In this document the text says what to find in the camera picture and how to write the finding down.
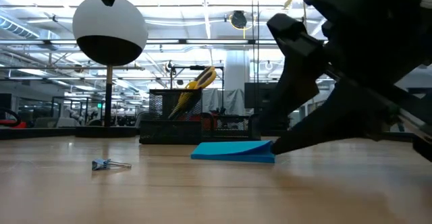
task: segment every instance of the binder clip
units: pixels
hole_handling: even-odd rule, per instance
[[[113,162],[111,159],[95,159],[92,161],[92,170],[104,170],[109,169],[110,166],[123,167],[123,168],[131,168],[132,164],[129,163],[118,163]]]

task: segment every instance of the white spherical lamp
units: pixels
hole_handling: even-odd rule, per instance
[[[133,62],[149,37],[142,14],[127,0],[115,0],[112,7],[101,0],[85,0],[74,14],[72,27],[82,52],[103,65]]]

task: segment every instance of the black wire mesh container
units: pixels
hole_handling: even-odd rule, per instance
[[[226,142],[260,140],[258,131],[258,115],[212,115],[202,114],[202,141]]]
[[[200,144],[202,90],[150,90],[141,144]]]

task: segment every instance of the black monitor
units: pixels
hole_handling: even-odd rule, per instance
[[[271,93],[275,90],[277,82],[244,84],[244,107],[247,109],[262,109],[271,99]]]

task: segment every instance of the wooden table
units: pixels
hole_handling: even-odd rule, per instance
[[[191,160],[138,139],[0,142],[0,223],[432,223],[432,164],[403,142],[345,140],[277,164]],[[95,158],[133,164],[91,171]]]

